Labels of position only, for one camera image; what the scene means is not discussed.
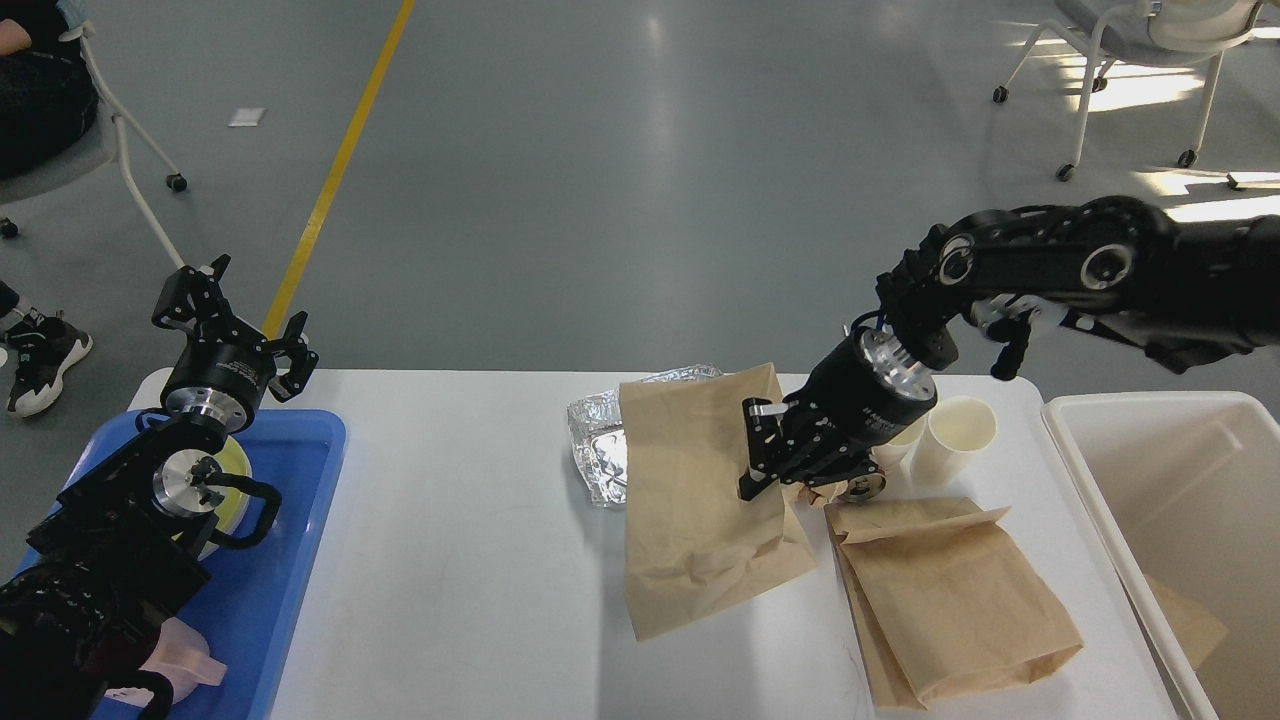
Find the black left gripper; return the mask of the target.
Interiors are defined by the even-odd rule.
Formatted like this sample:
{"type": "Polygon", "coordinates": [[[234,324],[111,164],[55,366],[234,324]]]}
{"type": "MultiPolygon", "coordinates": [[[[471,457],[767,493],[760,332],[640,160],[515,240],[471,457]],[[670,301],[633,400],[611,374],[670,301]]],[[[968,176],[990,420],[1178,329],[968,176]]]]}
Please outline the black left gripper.
{"type": "Polygon", "coordinates": [[[230,307],[220,279],[230,265],[223,254],[211,265],[182,266],[170,274],[151,313],[161,329],[183,332],[189,341],[161,391],[170,414],[210,407],[220,419],[253,419],[266,389],[278,402],[301,395],[317,368],[319,355],[305,336],[307,311],[296,313],[282,337],[264,352],[246,341],[246,323],[230,307]]]}

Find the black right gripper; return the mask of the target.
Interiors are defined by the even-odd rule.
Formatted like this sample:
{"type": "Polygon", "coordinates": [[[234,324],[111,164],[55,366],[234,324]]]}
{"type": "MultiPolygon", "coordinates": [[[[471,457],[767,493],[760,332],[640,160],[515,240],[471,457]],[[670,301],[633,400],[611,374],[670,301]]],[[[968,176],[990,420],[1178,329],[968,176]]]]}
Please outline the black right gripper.
{"type": "Polygon", "coordinates": [[[776,482],[845,480],[855,466],[876,464],[869,448],[901,434],[937,401],[931,369],[897,337],[858,328],[813,368],[790,402],[742,401],[748,470],[739,497],[749,502],[776,482]]]}

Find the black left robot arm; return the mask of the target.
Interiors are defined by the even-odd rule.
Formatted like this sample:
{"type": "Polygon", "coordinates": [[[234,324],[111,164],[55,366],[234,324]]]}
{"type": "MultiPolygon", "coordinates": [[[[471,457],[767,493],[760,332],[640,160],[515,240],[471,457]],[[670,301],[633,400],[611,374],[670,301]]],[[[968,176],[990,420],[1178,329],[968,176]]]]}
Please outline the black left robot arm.
{"type": "Polygon", "coordinates": [[[87,719],[111,689],[148,691],[140,716],[165,719],[174,687],[145,660],[207,584],[201,551],[247,550],[273,528],[280,491],[215,455],[253,423],[265,393],[300,395],[317,354],[306,313],[276,340],[237,316],[219,284],[229,265],[221,255],[166,279],[152,322],[182,331],[186,346],[160,421],[68,486],[28,534],[36,562],[1,592],[5,719],[87,719]]]}

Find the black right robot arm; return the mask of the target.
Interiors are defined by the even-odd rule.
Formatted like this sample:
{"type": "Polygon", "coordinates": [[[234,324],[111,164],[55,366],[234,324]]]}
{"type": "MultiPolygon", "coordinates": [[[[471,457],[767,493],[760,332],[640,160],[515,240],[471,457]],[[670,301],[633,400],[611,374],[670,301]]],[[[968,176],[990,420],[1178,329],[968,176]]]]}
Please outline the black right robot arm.
{"type": "Polygon", "coordinates": [[[742,401],[739,497],[841,482],[855,502],[876,497],[886,474],[870,451],[937,405],[933,374],[957,360],[956,316],[1000,346],[997,380],[1018,375],[1042,325],[1138,348],[1181,374],[1277,343],[1277,268],[1275,215],[1175,222],[1128,196],[934,225],[878,275],[876,309],[801,388],[742,401]]]}

